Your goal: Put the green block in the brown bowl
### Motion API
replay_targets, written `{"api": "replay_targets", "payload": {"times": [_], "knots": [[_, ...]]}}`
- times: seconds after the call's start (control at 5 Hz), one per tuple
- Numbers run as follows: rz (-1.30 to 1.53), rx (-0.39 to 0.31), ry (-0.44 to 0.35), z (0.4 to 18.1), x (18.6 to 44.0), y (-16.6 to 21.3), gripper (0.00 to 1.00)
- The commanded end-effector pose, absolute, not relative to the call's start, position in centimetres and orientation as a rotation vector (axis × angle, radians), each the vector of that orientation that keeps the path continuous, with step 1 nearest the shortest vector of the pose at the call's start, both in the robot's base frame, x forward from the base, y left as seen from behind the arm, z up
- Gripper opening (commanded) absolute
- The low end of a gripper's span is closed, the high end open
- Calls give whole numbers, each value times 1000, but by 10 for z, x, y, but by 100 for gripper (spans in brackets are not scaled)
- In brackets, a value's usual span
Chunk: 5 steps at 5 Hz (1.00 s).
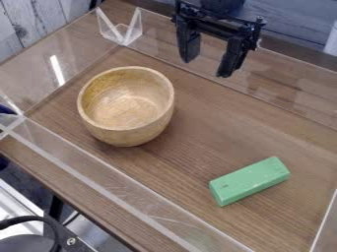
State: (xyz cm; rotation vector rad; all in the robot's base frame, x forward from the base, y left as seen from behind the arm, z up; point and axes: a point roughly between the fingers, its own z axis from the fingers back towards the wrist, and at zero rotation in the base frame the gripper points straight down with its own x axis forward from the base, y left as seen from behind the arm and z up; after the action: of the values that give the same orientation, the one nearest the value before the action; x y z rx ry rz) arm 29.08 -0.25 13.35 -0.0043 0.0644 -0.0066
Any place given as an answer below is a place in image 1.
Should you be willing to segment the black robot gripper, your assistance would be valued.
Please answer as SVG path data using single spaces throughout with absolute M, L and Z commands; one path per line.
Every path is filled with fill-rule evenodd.
M 258 47 L 260 29 L 266 26 L 262 16 L 240 14 L 246 0 L 175 0 L 172 23 L 180 58 L 190 63 L 200 53 L 200 33 L 227 40 L 216 75 L 228 78 L 240 68 L 248 49 Z

